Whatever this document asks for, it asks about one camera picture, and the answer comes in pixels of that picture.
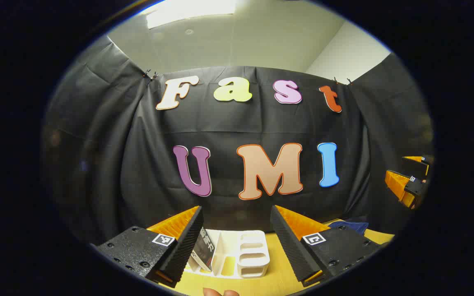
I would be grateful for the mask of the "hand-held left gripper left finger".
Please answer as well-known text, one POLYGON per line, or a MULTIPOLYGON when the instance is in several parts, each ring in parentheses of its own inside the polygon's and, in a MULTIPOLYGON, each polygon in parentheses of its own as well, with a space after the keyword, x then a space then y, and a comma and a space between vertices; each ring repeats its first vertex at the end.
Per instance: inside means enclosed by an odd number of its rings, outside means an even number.
POLYGON ((129 274, 175 288, 203 222, 202 207, 194 206, 151 227, 131 226, 96 251, 129 274))

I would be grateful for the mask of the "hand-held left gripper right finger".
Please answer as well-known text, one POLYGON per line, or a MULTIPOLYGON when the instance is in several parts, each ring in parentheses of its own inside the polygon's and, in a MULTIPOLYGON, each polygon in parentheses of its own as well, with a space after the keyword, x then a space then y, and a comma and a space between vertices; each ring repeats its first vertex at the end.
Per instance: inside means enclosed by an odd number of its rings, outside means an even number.
POLYGON ((271 208, 270 222, 304 287, 338 277, 382 248, 352 227, 329 227, 277 205, 271 208))

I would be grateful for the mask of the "black cover book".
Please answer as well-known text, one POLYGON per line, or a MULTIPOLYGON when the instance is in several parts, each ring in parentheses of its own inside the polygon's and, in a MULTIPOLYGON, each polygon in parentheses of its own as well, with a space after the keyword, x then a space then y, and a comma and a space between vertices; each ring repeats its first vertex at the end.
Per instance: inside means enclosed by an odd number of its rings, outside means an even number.
POLYGON ((213 259, 216 245, 204 227, 200 228, 195 246, 191 253, 191 259, 204 271, 213 271, 213 259))

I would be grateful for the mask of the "white plastic bookshelf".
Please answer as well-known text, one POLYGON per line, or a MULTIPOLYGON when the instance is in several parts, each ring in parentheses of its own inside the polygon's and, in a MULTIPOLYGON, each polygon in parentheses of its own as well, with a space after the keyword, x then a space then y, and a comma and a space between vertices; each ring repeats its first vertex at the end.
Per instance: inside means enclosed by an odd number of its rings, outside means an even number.
POLYGON ((259 230, 207 230, 215 240, 212 271, 203 270, 191 257, 185 272, 213 278, 252 279, 263 277, 270 264, 265 233, 259 230))

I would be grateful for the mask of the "blue schoolbag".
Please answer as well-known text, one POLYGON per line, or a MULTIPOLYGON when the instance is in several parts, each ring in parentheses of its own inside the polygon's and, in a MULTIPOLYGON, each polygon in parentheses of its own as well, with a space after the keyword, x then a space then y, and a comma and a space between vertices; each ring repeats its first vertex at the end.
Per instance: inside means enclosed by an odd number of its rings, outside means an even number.
POLYGON ((330 223, 328 227, 332 229, 341 229, 341 230, 353 230, 357 234, 364 235, 367 230, 369 223, 367 222, 350 222, 350 221, 335 221, 330 223))

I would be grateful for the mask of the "black backdrop cloth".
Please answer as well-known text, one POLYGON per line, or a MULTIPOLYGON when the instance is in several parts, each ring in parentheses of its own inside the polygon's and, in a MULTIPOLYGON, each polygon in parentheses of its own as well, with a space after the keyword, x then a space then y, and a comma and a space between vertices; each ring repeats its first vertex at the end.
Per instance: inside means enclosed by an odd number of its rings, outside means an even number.
POLYGON ((154 81, 108 37, 74 60, 44 123, 51 198, 101 244, 201 206, 213 230, 271 232, 274 205, 387 234, 413 214, 387 171, 433 155, 425 99, 395 55, 353 85, 256 66, 154 81))

